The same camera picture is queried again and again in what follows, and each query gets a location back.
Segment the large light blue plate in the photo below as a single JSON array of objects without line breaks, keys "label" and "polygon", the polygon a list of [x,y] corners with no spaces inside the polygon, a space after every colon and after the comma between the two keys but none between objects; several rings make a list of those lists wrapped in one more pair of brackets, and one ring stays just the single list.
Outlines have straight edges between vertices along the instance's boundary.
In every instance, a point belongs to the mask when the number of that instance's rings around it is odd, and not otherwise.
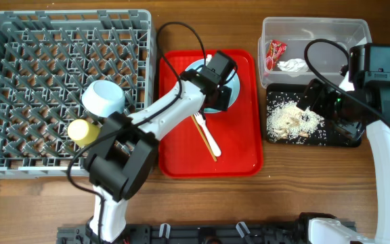
[{"label": "large light blue plate", "polygon": [[[201,66],[203,64],[204,64],[204,60],[201,58],[201,59],[196,60],[193,63],[191,63],[189,66],[187,66],[185,71],[188,71],[190,69],[200,71]],[[235,73],[235,71],[233,71],[228,76],[229,82],[225,84],[226,87],[231,89],[231,96],[230,96],[228,108],[230,108],[233,105],[233,103],[235,103],[235,101],[237,100],[238,95],[240,93],[240,79],[239,79],[238,75],[235,75],[234,73]]]}]

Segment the red snack wrapper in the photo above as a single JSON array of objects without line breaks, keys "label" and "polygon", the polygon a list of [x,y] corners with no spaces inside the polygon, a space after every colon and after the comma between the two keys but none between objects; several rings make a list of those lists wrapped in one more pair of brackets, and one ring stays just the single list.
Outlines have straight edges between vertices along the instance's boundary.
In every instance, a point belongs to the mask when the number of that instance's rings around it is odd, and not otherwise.
[{"label": "red snack wrapper", "polygon": [[287,44],[278,40],[271,40],[267,49],[266,59],[265,59],[267,70],[274,69],[281,55],[285,53],[286,48],[287,48]]}]

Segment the yellow cup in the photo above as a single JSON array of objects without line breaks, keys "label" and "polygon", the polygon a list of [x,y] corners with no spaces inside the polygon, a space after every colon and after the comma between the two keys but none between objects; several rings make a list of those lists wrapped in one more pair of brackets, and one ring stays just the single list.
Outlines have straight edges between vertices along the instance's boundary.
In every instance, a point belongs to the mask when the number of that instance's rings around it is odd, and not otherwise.
[{"label": "yellow cup", "polygon": [[76,119],[69,124],[67,133],[75,144],[84,147],[98,138],[100,128],[86,120]]}]

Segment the small light blue bowl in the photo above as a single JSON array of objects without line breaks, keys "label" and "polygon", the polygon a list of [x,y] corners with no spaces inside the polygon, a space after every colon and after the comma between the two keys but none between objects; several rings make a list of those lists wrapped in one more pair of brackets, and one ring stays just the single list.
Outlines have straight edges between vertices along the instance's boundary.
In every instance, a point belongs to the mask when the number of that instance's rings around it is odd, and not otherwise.
[{"label": "small light blue bowl", "polygon": [[123,113],[125,95],[114,82],[97,80],[92,82],[81,96],[83,106],[98,117],[109,117],[112,113]]}]

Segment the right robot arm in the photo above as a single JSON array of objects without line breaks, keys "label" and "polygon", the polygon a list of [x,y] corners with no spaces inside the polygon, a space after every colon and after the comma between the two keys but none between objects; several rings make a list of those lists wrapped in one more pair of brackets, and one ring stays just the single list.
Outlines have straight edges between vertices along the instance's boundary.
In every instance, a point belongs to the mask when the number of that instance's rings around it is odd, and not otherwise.
[{"label": "right robot arm", "polygon": [[316,77],[297,106],[324,117],[352,141],[367,136],[376,173],[378,217],[373,239],[325,217],[308,218],[304,237],[308,243],[390,243],[390,45],[367,43],[350,50],[340,48],[347,59],[340,74],[353,86],[346,91],[310,62],[309,48],[317,42],[310,41],[304,49],[304,60]]}]

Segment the rice and food scraps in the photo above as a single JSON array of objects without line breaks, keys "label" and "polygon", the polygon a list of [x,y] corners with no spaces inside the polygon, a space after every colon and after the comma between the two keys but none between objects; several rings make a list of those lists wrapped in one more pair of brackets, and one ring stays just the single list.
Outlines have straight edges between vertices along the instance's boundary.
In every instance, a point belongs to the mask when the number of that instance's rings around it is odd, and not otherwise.
[{"label": "rice and food scraps", "polygon": [[267,93],[266,132],[270,142],[309,144],[310,139],[324,139],[324,118],[308,108],[298,108],[298,101],[296,92]]}]

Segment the white tissue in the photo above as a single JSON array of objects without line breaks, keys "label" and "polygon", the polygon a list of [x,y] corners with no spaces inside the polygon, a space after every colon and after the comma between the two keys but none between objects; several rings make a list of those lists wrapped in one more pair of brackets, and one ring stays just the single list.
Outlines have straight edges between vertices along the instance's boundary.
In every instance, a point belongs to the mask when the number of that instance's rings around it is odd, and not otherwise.
[{"label": "white tissue", "polygon": [[279,61],[277,63],[277,66],[281,71],[284,72],[299,73],[307,72],[309,70],[306,61],[300,58],[294,58],[287,61]]}]

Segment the wooden chopstick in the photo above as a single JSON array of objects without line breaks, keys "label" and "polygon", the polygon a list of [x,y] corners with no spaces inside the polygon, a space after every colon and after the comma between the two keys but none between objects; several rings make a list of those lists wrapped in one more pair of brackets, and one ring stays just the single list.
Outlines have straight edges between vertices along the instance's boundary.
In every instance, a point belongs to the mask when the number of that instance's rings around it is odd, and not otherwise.
[{"label": "wooden chopstick", "polygon": [[193,122],[194,122],[194,124],[195,124],[195,126],[196,126],[196,128],[197,128],[197,130],[198,130],[198,132],[199,132],[203,142],[205,143],[206,147],[208,148],[208,150],[209,150],[209,152],[210,152],[214,162],[217,162],[217,157],[213,154],[213,151],[212,151],[212,149],[210,147],[210,144],[208,143],[208,140],[206,139],[204,133],[202,132],[202,129],[200,128],[199,124],[196,122],[196,119],[195,119],[194,115],[191,115],[191,118],[192,118],[192,120],[193,120]]}]

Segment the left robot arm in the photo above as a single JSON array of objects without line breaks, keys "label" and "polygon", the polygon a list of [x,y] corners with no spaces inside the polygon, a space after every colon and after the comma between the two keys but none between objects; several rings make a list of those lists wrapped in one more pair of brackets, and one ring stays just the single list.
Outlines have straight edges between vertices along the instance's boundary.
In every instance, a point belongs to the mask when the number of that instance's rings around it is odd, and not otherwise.
[{"label": "left robot arm", "polygon": [[199,69],[177,75],[176,84],[149,107],[128,116],[109,114],[87,146],[84,168],[96,195],[89,222],[96,243],[113,243],[126,227],[128,200],[141,188],[158,156],[159,142],[184,119],[205,107],[227,110],[228,77],[237,64],[218,51]]}]

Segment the white plastic fork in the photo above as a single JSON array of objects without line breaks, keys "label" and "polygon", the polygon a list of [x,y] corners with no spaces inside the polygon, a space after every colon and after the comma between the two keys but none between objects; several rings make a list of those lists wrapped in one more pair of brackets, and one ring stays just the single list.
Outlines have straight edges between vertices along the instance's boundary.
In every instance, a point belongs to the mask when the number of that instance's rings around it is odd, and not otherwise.
[{"label": "white plastic fork", "polygon": [[213,152],[213,155],[216,157],[220,157],[221,149],[219,148],[218,144],[216,143],[215,139],[213,138],[209,129],[207,128],[206,119],[203,117],[201,113],[195,113],[194,118],[197,124],[199,124],[199,126],[202,128],[204,135],[206,136],[207,142],[209,143],[209,146]]}]

